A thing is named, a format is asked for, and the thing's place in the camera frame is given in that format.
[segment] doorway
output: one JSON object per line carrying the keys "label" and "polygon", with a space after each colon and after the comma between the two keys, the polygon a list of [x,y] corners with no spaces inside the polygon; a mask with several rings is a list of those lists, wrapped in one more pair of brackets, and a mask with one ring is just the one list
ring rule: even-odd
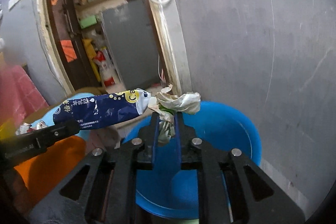
{"label": "doorway", "polygon": [[111,93],[165,81],[144,0],[47,0],[47,7],[57,52],[75,90],[103,86]]}

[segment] green box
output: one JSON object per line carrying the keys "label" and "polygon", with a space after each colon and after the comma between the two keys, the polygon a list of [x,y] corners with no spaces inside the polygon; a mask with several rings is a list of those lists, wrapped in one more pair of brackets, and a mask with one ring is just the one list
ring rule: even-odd
{"label": "green box", "polygon": [[80,26],[82,29],[85,29],[89,26],[92,26],[94,24],[97,24],[97,19],[96,19],[96,16],[89,16],[89,17],[86,17],[84,19],[82,19],[80,22],[79,22]]}

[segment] plastic wrapper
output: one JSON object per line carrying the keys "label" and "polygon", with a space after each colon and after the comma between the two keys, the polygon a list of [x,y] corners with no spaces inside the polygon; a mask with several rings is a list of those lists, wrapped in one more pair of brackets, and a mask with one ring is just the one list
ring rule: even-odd
{"label": "plastic wrapper", "polygon": [[42,129],[42,128],[46,128],[47,125],[45,124],[44,121],[40,120],[37,124],[36,124],[36,130]]}
{"label": "plastic wrapper", "polygon": [[21,135],[26,134],[28,132],[36,130],[32,127],[31,124],[24,122],[22,125],[19,126],[19,128],[16,130],[15,135]]}
{"label": "plastic wrapper", "polygon": [[75,119],[81,129],[99,129],[134,119],[145,112],[151,94],[141,90],[65,100],[53,114],[54,123]]}
{"label": "plastic wrapper", "polygon": [[172,85],[163,88],[152,97],[148,107],[160,115],[160,134],[158,142],[167,144],[171,137],[175,136],[174,113],[176,111],[195,114],[201,109],[201,96],[199,93],[185,93],[181,96],[170,95]]}

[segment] white wall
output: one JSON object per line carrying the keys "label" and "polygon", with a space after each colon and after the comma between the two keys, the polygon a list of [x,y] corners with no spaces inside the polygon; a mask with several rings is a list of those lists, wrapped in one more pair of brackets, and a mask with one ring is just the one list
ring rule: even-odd
{"label": "white wall", "polygon": [[5,41],[4,56],[9,65],[27,63],[29,75],[36,88],[48,102],[55,104],[66,96],[65,90],[53,76],[41,45],[36,0],[20,0],[8,10],[9,0],[0,0],[3,17],[0,37]]}

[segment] gray metal cabinet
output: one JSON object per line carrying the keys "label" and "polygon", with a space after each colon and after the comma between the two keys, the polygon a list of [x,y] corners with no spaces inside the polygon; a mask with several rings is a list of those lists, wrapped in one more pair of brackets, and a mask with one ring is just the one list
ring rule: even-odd
{"label": "gray metal cabinet", "polygon": [[159,54],[143,0],[102,12],[113,63],[127,90],[159,83]]}

